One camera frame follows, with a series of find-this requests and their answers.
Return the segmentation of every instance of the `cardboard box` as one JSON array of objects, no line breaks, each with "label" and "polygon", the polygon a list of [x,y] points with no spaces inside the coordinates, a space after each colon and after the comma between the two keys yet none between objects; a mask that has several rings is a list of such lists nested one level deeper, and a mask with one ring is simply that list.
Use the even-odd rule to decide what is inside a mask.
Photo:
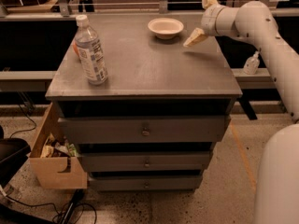
[{"label": "cardboard box", "polygon": [[42,148],[50,133],[57,140],[64,140],[53,105],[48,107],[41,125],[37,128],[34,146],[29,157],[40,186],[44,189],[86,189],[87,173],[82,169],[77,157],[40,158]]}]

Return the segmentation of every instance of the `gray table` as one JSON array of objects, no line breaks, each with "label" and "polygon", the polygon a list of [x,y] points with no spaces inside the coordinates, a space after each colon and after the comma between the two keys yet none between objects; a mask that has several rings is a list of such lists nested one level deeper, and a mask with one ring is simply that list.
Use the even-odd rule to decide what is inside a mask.
[{"label": "gray table", "polygon": [[164,15],[185,26],[171,40],[148,29],[161,16],[89,15],[108,80],[89,84],[70,48],[47,91],[101,190],[196,189],[241,95],[214,37],[183,48],[199,14]]}]

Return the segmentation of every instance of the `drawer knob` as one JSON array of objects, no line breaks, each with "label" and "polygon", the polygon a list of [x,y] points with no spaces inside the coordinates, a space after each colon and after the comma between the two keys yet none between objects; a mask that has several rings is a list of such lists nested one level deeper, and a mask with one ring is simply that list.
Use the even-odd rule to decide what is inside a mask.
[{"label": "drawer knob", "polygon": [[144,184],[144,189],[149,189],[150,188],[150,184],[149,183],[145,183]]},{"label": "drawer knob", "polygon": [[149,163],[148,161],[146,161],[146,162],[144,163],[144,166],[145,166],[146,168],[150,168],[150,163]]},{"label": "drawer knob", "polygon": [[150,130],[147,128],[143,128],[142,130],[142,135],[143,136],[150,136]]}]

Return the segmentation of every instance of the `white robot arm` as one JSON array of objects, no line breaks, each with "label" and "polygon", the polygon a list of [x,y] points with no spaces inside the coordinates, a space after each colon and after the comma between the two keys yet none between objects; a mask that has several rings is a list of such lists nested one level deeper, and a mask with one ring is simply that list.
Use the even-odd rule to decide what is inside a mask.
[{"label": "white robot arm", "polygon": [[[209,35],[226,35],[253,45],[276,84],[280,97],[299,120],[299,56],[278,33],[269,8],[249,2],[241,8],[203,0],[202,28],[185,42],[189,47]],[[253,224],[299,223],[299,124],[282,129],[267,142],[258,175]]]},{"label": "white robot arm", "polygon": [[253,45],[263,57],[292,120],[297,122],[299,55],[280,36],[269,8],[258,1],[248,2],[240,8],[226,7],[218,4],[217,0],[203,0],[203,7],[206,11],[201,20],[201,32],[197,32],[187,43],[193,45],[209,35],[225,35]]}]

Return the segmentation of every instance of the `chair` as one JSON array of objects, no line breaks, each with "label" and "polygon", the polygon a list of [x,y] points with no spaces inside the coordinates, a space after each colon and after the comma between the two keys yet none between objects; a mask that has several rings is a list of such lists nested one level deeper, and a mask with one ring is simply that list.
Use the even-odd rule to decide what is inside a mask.
[{"label": "chair", "polygon": [[[20,138],[4,138],[4,131],[0,125],[0,185],[4,189],[10,179],[19,171],[27,161],[26,156],[31,148],[27,142]],[[32,223],[48,224],[52,223],[38,217],[32,217],[20,212],[16,212],[0,204],[0,223]]]}]

